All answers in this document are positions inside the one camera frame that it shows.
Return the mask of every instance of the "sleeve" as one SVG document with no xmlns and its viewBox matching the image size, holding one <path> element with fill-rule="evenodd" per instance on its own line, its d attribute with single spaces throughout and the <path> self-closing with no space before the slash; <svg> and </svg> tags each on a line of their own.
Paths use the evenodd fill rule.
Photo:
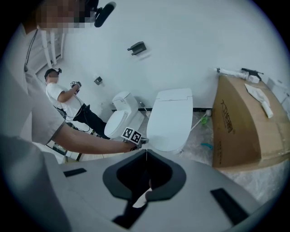
<svg viewBox="0 0 290 232">
<path fill-rule="evenodd" d="M 32 108 L 32 141 L 45 145 L 61 129 L 65 122 L 41 89 L 36 75 L 27 71 L 25 78 L 28 94 L 34 100 Z"/>
<path fill-rule="evenodd" d="M 57 84 L 50 84 L 47 86 L 47 91 L 49 95 L 57 101 L 58 96 L 60 95 L 62 91 L 65 91 L 65 89 L 63 89 L 61 86 Z"/>
</svg>

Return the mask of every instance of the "black cap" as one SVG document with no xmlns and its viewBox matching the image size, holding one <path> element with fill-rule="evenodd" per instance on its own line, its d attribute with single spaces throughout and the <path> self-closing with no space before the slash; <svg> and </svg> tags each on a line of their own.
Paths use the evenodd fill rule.
<svg viewBox="0 0 290 232">
<path fill-rule="evenodd" d="M 44 75 L 44 78 L 46 78 L 50 73 L 52 73 L 52 72 L 57 72 L 54 68 L 50 68 L 49 70 L 47 70 L 46 72 L 45 72 L 45 75 Z"/>
</svg>

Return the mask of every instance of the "person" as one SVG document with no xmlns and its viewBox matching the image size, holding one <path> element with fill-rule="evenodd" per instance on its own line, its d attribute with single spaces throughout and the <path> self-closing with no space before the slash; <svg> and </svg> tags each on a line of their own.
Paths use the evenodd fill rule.
<svg viewBox="0 0 290 232">
<path fill-rule="evenodd" d="M 58 109 L 66 112 L 70 120 L 87 124 L 101 138 L 109 140 L 104 133 L 106 123 L 103 122 L 86 104 L 76 96 L 80 86 L 74 85 L 70 90 L 58 84 L 59 73 L 51 68 L 44 75 L 46 81 L 45 92 L 51 103 Z"/>
<path fill-rule="evenodd" d="M 17 28 L 0 65 L 0 135 L 84 154 L 129 152 L 131 142 L 105 140 L 69 127 L 41 89 L 25 57 L 35 30 L 69 28 L 85 1 L 45 0 Z"/>
</svg>

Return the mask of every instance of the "toilet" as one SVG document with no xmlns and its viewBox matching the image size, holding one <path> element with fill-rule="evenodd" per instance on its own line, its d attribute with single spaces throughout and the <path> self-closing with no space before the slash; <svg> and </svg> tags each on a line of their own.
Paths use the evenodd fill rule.
<svg viewBox="0 0 290 232">
<path fill-rule="evenodd" d="M 159 92 L 147 125 L 150 149 L 165 156 L 178 154 L 189 137 L 192 117 L 191 89 Z"/>
<path fill-rule="evenodd" d="M 137 131 L 144 120 L 144 115 L 138 111 L 138 102 L 133 95 L 128 91 L 123 91 L 118 93 L 112 101 L 117 111 L 109 118 L 105 135 L 109 138 L 117 138 L 126 127 Z"/>
</svg>

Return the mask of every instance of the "black pants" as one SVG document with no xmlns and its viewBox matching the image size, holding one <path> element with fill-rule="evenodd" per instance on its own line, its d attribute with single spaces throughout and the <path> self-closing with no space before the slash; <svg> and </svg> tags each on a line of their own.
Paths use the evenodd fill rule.
<svg viewBox="0 0 290 232">
<path fill-rule="evenodd" d="M 97 115 L 95 115 L 91 110 L 85 109 L 85 107 L 86 104 L 83 104 L 73 120 L 87 124 L 100 137 L 109 140 L 110 138 L 105 136 L 104 134 L 106 123 L 103 122 L 103 120 L 100 119 Z"/>
</svg>

